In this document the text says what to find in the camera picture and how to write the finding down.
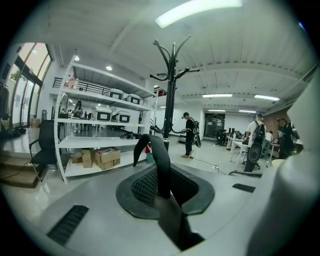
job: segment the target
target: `doorway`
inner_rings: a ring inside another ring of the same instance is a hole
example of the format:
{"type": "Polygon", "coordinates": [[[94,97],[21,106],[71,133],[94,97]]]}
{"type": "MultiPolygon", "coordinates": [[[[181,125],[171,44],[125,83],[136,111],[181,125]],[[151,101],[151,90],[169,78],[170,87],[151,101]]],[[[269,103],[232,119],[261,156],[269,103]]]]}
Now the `doorway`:
{"type": "Polygon", "coordinates": [[[225,128],[225,114],[206,113],[204,116],[204,137],[217,138],[219,130],[225,128]]]}

